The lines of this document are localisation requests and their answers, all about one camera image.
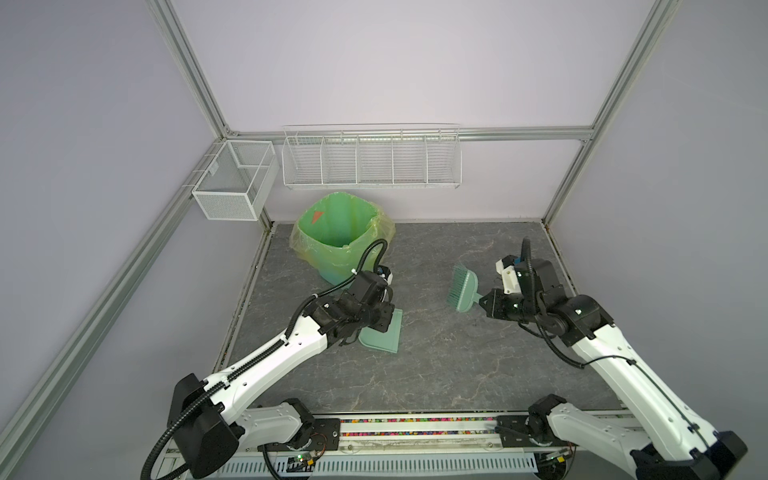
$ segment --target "gray floor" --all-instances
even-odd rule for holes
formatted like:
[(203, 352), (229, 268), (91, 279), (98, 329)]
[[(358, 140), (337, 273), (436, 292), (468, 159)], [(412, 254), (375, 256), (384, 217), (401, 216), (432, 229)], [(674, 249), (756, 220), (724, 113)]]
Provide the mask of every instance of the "gray floor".
[[(328, 287), (288, 246), (291, 228), (277, 226), (233, 361), (284, 329), (298, 302)], [(565, 365), (517, 324), (486, 318), (478, 306), (457, 313), (446, 304), (454, 263), (477, 273), (484, 295), (501, 286), (496, 260), (519, 254), (525, 236), (531, 238), (534, 257), (552, 261), (563, 280), (537, 223), (398, 224), (382, 260), (394, 275), (394, 304), (404, 312), (398, 353), (359, 343), (334, 346), (298, 366), (255, 403), (276, 405), (297, 397), (316, 413), (523, 410), (556, 393), (583, 409), (618, 408), (596, 372)]]

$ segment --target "green trash can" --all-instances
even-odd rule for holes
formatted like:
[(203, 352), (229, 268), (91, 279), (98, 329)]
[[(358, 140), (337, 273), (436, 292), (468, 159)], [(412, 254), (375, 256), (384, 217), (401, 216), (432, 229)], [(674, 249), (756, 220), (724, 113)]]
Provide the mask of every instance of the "green trash can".
[[(344, 192), (318, 200), (293, 225), (290, 246), (333, 285), (352, 275), (362, 252), (378, 238), (392, 242), (395, 223), (381, 207)], [(370, 255), (371, 270), (379, 248)]]

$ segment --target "white wall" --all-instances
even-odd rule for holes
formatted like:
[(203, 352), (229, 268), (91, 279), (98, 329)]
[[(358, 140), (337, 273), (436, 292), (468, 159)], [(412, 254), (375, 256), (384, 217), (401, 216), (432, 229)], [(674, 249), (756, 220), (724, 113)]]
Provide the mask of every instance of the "white wall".
[[(476, 141), (462, 144), (459, 188), (346, 190), (383, 207), (394, 220), (542, 218), (579, 141)], [(277, 148), (278, 156), (282, 148)], [(277, 221), (294, 221), (332, 190), (290, 190), (278, 177), (266, 201)]]
[(259, 239), (192, 205), (15, 480), (138, 478), (176, 382), (214, 367)]
[(210, 146), (143, 2), (0, 7), (0, 429)]
[(768, 3), (683, 3), (554, 222), (576, 287), (765, 478)]
[(591, 124), (652, 0), (176, 0), (235, 131)]

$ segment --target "white mesh basket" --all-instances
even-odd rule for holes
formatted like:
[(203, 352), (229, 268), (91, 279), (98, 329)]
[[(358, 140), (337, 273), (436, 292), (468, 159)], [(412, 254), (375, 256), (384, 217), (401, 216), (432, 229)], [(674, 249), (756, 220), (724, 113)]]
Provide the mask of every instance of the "white mesh basket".
[(270, 141), (225, 141), (192, 189), (211, 220), (259, 220), (280, 164)]
[(458, 127), (289, 134), (283, 181), (289, 188), (457, 187)]

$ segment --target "wire basket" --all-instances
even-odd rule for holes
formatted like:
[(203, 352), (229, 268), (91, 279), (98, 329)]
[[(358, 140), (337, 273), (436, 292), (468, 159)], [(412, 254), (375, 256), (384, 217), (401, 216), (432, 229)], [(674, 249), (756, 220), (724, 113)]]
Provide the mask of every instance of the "wire basket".
[(289, 133), (283, 181), (289, 188), (457, 187), (458, 127)]
[(259, 220), (279, 169), (271, 141), (227, 140), (192, 194), (211, 220)]

